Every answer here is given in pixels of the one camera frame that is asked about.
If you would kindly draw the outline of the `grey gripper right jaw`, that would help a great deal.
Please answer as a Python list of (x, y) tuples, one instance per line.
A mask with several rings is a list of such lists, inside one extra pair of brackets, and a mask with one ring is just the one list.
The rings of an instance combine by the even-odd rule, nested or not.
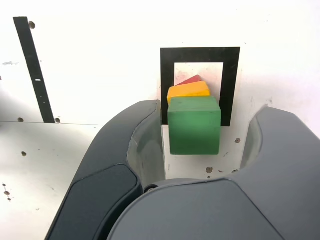
[(294, 114), (262, 108), (238, 171), (156, 188), (113, 226), (111, 240), (317, 240), (320, 140)]

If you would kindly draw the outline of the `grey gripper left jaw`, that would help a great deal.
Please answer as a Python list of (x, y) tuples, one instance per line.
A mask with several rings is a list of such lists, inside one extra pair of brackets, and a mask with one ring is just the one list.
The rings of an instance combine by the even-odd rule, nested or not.
[(89, 146), (46, 235), (105, 240), (145, 187), (165, 180), (159, 100), (140, 101), (112, 118)]

